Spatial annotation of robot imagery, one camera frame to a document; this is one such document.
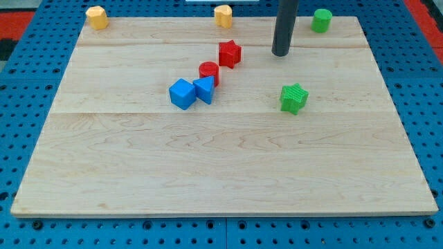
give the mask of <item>green block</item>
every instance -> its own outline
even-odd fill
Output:
[[[280,94],[281,111],[288,111],[297,115],[298,110],[305,106],[308,95],[309,93],[302,89],[299,83],[292,86],[283,86]]]
[[[314,13],[311,29],[317,33],[324,33],[329,28],[332,19],[332,13],[326,9],[318,9]]]

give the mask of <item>yellow hexagonal block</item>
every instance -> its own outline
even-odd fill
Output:
[[[228,5],[215,7],[214,16],[218,26],[230,28],[233,25],[233,10]]]
[[[105,9],[100,6],[90,7],[86,11],[86,16],[89,25],[95,30],[106,28],[109,24]]]

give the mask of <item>blue cube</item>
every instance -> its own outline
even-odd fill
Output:
[[[184,79],[177,80],[170,88],[171,102],[186,110],[196,100],[195,86]]]
[[[195,92],[200,100],[203,100],[206,104],[213,102],[214,95],[214,76],[203,77],[198,80],[194,80]]]

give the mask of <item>wooden plank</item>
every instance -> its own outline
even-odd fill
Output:
[[[355,17],[322,35],[296,22],[271,54],[273,18],[114,18],[82,30],[11,212],[17,217],[384,216],[437,211]],[[212,105],[168,87],[243,46]],[[298,116],[281,86],[310,92]]]

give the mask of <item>red cylinder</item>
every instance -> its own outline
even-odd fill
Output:
[[[203,62],[199,66],[200,78],[214,76],[214,86],[219,85],[219,66],[215,62]]]

